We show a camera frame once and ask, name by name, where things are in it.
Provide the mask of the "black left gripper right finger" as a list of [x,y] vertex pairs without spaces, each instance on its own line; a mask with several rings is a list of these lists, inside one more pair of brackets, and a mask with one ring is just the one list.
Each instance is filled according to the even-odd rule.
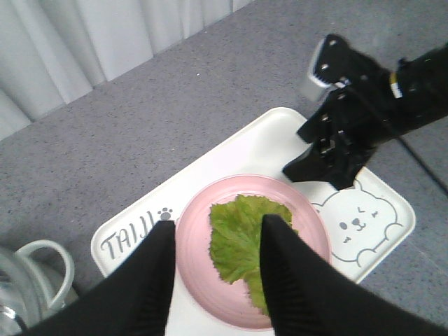
[[278,215],[262,219],[262,287],[275,335],[446,335],[340,274]]

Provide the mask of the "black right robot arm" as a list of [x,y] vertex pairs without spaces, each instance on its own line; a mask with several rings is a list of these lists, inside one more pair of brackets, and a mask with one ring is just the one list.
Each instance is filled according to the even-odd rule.
[[311,73],[336,88],[297,131],[309,148],[283,174],[351,187],[381,144],[447,116],[447,47],[399,65],[389,71],[335,38],[325,42]]

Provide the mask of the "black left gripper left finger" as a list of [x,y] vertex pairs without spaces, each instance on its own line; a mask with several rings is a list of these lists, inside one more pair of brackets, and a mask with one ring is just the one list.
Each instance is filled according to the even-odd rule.
[[175,224],[161,220],[112,274],[25,334],[164,335],[175,261]]

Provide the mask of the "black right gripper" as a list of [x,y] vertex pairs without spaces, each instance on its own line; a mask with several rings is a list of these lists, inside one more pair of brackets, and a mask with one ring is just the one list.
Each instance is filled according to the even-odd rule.
[[291,182],[325,181],[341,190],[351,187],[377,148],[400,136],[391,110],[348,87],[331,92],[297,134],[310,147],[287,163]]

